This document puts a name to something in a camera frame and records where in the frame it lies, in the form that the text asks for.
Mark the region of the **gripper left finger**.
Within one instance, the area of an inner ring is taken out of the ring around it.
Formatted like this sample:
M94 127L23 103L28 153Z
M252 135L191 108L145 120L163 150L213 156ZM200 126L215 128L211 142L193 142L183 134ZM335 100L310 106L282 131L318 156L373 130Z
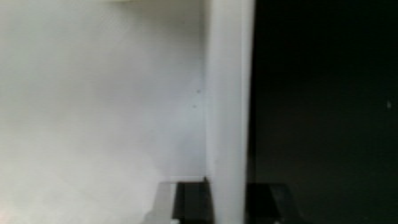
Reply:
M213 198L206 178L158 184L149 224L213 224Z

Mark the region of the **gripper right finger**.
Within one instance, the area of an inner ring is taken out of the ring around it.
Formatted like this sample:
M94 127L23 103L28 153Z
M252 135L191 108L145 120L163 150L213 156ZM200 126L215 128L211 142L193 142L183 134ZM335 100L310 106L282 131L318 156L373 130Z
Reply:
M302 224L302 215L286 184L246 185L245 224Z

